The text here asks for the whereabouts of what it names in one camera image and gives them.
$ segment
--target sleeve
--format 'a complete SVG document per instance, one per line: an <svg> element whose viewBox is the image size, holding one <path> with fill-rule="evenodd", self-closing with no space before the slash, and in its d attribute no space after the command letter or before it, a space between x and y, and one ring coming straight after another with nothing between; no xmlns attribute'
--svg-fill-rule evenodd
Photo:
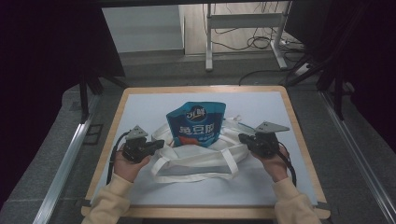
<svg viewBox="0 0 396 224"><path fill-rule="evenodd" d="M320 223L308 197L294 187L290 178L276 182L274 192L277 197L275 213L279 224Z"/></svg>
<svg viewBox="0 0 396 224"><path fill-rule="evenodd" d="M117 223L130 206L126 196L132 185L133 183L113 174L110 183L99 190L91 211L82 220L82 224Z"/></svg>

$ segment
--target aluminum rail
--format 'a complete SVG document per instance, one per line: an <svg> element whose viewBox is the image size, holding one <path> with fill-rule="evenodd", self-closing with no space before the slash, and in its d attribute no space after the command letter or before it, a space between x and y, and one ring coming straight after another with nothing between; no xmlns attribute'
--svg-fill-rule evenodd
<svg viewBox="0 0 396 224"><path fill-rule="evenodd" d="M329 114L334 121L338 132L342 135L349 152L352 155L353 160L356 162L358 168L361 171L361 175L365 179L370 191L373 193L379 207L381 208L388 223L396 223L396 210L391 198L387 191L382 186L381 182L376 177L373 169L371 168L368 161L365 159L359 145L350 133L347 125L341 121L332 109L332 99L327 92L320 91L319 95L322 97Z"/></svg>
<svg viewBox="0 0 396 224"><path fill-rule="evenodd" d="M55 208L56 203L58 202L59 196L64 188L64 183L67 180L67 177L70 174L70 171L73 167L73 164L76 160L76 156L81 148L82 142L84 140L85 134L90 127L92 117L96 106L100 100L99 95L94 95L91 99L90 110L91 113L88 116L87 120L83 124L79 124L75 135L64 154L64 159L59 166L59 169L52 180L52 183L49 187L49 191L47 192L46 197L44 198L43 203L41 204L40 209L35 217L34 224L44 224L50 221L50 216L52 215L53 209Z"/></svg>

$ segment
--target human hand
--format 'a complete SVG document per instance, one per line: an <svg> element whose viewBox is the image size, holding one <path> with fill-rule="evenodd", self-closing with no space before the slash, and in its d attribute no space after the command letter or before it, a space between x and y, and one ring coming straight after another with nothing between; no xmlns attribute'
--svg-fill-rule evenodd
<svg viewBox="0 0 396 224"><path fill-rule="evenodd" d="M289 157L289 152L283 146L279 146L279 151L285 155L286 158ZM253 152L252 155L262 162L265 171L273 178L274 182L288 178L288 167L278 155L275 155L271 159L260 157Z"/></svg>
<svg viewBox="0 0 396 224"><path fill-rule="evenodd" d="M114 161L114 174L119 175L125 180L133 183L139 174L140 169L149 163L150 156L147 156L140 163L132 163L122 156L123 147L124 144L122 144L120 150L116 152L116 159Z"/></svg>

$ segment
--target white tote bag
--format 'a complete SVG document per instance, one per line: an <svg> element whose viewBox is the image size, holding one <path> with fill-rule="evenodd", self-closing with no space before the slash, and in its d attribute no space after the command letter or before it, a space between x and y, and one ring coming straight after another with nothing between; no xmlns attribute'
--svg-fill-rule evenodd
<svg viewBox="0 0 396 224"><path fill-rule="evenodd" d="M219 140L209 147L199 147L196 145L171 147L173 136L169 125L164 124L151 136L152 140L163 139L165 141L164 147L159 150L160 158L151 168L154 180L158 183L174 183L194 182L213 177L234 178L238 174L237 163L248 154L248 147L240 143L238 138L238 134L246 133L246 127L244 130L238 130L238 128L235 128L238 126L236 121L224 120ZM192 175L159 175L161 169L167 169L173 166L192 168L228 166L230 173L208 172Z"/></svg>

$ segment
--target gray floor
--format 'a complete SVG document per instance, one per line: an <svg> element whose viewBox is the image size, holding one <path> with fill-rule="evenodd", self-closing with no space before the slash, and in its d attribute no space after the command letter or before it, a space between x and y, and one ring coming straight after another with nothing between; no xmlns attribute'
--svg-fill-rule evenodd
<svg viewBox="0 0 396 224"><path fill-rule="evenodd" d="M203 56L133 57L122 55L127 77L120 79L133 87L237 85L243 75L262 69L277 69L271 52L249 55L215 56L214 71L205 71ZM267 72L246 77L242 85L277 85L286 73ZM305 142L318 173L332 212L333 223L388 223L375 197L335 128L329 112L315 89L316 77L289 88L293 109L300 122ZM90 185L97 160L106 140L122 89L101 79L105 87L92 125L103 125L96 145L83 145L49 223L79 223L80 207ZM80 119L79 91L74 87L64 93L63 107L48 137L10 195L0 213L0 223L32 223L47 194L52 178L61 163ZM385 187L396 199L396 156L369 123L344 97L346 124L361 151ZM92 142L86 137L86 143ZM122 218L119 223L142 223L141 219ZM144 223L160 223L145 220ZM161 223L185 223L182 220ZM265 223L233 221L232 223Z"/></svg>

